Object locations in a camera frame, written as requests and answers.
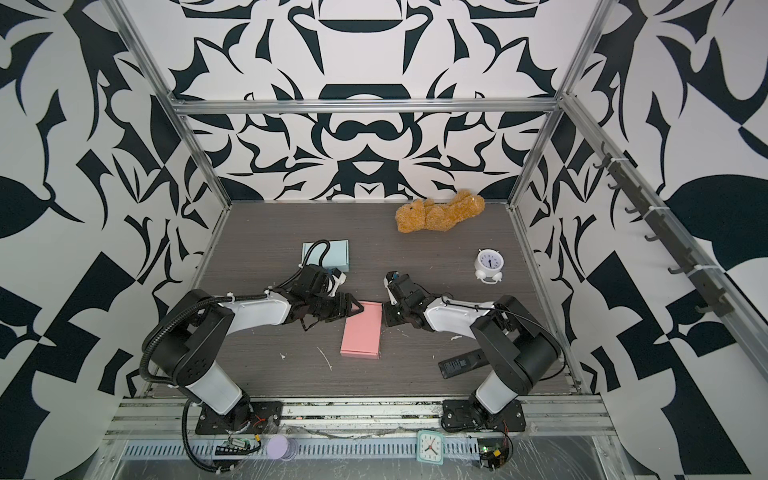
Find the brown teddy bear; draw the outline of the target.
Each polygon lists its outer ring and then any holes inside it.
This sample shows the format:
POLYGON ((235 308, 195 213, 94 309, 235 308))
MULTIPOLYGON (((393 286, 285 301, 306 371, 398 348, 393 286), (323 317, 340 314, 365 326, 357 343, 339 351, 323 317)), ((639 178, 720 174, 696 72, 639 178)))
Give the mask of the brown teddy bear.
POLYGON ((395 221, 400 233, 421 230, 446 232, 484 210, 485 199, 482 196, 461 190, 447 203, 427 199, 403 205, 397 209, 395 221))

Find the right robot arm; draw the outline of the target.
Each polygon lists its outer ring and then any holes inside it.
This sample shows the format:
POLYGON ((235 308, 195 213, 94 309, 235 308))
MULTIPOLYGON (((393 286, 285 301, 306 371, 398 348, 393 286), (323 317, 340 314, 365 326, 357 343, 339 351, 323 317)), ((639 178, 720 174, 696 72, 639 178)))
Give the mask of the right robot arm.
POLYGON ((449 332, 477 341, 491 372, 474 391, 471 402, 495 415, 528 394, 562 354, 555 337, 510 295, 496 302, 471 303, 431 293, 409 275, 391 271, 384 286, 389 326, 410 324, 429 332, 449 332))

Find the wall hook rail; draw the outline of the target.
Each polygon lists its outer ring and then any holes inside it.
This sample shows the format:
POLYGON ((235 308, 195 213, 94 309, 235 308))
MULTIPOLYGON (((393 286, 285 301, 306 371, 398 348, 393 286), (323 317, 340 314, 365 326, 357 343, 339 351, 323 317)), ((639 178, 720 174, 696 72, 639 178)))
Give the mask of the wall hook rail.
POLYGON ((613 178, 612 190, 624 193, 630 202, 629 215, 642 219, 652 230, 645 236, 648 242, 661 243, 675 265, 668 269, 672 275, 683 275, 702 296, 705 306, 701 313, 713 313, 721 318, 736 312, 738 291, 725 276, 722 268, 703 252, 693 236, 683 226, 672 209, 658 196, 642 177, 632 161, 609 153, 595 165, 613 178))

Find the circuit board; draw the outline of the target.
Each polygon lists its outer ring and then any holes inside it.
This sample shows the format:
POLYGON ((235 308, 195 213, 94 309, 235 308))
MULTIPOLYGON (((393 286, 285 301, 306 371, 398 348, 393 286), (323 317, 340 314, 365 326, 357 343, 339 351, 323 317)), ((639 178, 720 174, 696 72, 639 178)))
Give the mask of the circuit board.
POLYGON ((514 445, 509 437, 498 441, 485 439, 479 443, 479 466, 491 471, 503 467, 513 456, 514 445))
POLYGON ((218 457, 223 456, 248 456, 261 450, 262 442, 259 436, 252 440, 228 438, 221 445, 217 445, 214 454, 218 457))

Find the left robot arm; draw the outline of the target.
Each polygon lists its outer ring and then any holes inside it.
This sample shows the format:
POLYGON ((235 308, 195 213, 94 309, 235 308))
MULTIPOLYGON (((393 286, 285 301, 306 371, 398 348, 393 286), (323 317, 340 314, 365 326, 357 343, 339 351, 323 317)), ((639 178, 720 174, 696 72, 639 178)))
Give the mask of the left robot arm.
POLYGON ((142 343, 139 373, 149 384, 181 391, 187 398, 182 418, 192 406, 227 434, 239 434, 259 422, 249 395, 218 364, 226 338, 242 330, 303 322, 345 319, 364 310, 341 291, 343 271, 322 259, 303 257, 287 280, 261 293, 213 296, 187 292, 142 343))

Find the left circuit board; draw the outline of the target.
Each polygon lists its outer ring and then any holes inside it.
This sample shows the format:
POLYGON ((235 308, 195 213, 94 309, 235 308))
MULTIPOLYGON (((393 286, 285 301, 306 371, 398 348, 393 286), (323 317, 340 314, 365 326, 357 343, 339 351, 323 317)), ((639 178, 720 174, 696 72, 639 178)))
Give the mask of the left circuit board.
POLYGON ((259 436, 252 440, 228 438, 221 445, 217 445, 214 454, 218 457, 223 456, 248 456, 261 450, 262 442, 259 436))

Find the black remote control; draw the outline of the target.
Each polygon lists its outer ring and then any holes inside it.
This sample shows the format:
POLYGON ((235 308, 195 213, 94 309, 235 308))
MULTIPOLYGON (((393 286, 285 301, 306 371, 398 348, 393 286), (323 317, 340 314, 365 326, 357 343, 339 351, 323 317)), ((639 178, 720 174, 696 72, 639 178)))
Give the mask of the black remote control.
POLYGON ((450 379, 487 366, 489 361, 481 349, 476 349, 440 361, 438 367, 444 379, 450 379))

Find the white alarm clock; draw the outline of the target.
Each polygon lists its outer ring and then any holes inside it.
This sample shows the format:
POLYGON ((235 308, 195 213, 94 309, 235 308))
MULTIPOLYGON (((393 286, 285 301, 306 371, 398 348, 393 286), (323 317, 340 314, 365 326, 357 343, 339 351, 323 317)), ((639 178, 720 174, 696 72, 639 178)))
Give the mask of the white alarm clock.
POLYGON ((482 249, 474 262, 475 278, 487 285, 495 285, 503 279, 504 258, 493 249, 482 249))

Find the light blue paper box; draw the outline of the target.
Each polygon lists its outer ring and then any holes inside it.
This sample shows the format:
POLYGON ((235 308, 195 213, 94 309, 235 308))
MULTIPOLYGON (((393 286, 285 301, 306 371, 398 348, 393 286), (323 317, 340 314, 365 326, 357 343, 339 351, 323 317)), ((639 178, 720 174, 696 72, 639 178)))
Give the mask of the light blue paper box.
POLYGON ((312 248, 312 242, 302 245, 301 260, 303 264, 322 265, 326 269, 338 269, 341 272, 350 270, 350 252, 348 240, 331 240, 330 246, 323 243, 312 248))

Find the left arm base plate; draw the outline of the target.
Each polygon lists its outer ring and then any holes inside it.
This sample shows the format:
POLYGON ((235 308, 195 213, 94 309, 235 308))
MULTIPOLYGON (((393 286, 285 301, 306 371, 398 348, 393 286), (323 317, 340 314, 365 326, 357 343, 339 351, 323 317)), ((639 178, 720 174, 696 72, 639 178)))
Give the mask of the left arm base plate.
POLYGON ((227 414, 204 404, 195 426, 197 435, 260 435, 279 430, 284 404, 280 401, 238 402, 227 414))

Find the teal square clock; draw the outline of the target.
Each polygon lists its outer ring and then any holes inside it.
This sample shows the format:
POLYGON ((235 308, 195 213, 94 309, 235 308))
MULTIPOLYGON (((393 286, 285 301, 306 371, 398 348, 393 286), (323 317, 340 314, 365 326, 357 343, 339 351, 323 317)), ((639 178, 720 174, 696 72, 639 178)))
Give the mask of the teal square clock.
POLYGON ((419 430, 417 433, 416 459, 431 465, 444 463, 444 436, 432 430, 419 430))

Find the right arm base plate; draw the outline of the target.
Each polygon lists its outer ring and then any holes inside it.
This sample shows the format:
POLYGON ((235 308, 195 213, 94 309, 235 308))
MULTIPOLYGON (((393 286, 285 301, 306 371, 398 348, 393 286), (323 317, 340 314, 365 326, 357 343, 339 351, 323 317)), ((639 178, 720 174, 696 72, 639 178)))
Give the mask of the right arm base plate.
POLYGON ((444 400, 440 419, 441 428, 447 432, 523 432, 527 423, 522 405, 518 400, 508 403, 500 412, 490 413, 476 399, 444 400))

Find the right circuit board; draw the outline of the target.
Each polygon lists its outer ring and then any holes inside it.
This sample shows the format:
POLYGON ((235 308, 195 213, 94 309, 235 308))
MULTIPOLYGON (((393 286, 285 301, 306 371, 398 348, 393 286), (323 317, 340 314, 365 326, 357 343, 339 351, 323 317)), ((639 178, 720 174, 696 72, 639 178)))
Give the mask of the right circuit board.
POLYGON ((509 437, 498 441, 485 439, 479 443, 479 466, 491 471, 503 467, 513 456, 514 445, 509 437))

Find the pink paper box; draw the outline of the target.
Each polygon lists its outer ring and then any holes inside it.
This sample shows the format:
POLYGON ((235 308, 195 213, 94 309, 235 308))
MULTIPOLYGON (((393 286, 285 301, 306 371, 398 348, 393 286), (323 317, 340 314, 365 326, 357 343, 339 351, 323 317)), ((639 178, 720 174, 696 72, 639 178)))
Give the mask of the pink paper box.
POLYGON ((342 357, 380 358, 383 305, 363 302, 364 310, 346 319, 340 354, 342 357))

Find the purple round disc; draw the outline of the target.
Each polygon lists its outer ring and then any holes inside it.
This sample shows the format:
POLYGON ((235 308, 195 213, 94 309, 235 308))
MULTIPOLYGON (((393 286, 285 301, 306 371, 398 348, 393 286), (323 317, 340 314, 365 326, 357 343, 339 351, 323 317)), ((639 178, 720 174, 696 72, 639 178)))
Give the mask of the purple round disc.
POLYGON ((270 460, 289 461, 296 457, 298 443, 293 438, 284 435, 274 435, 267 442, 266 452, 270 460))

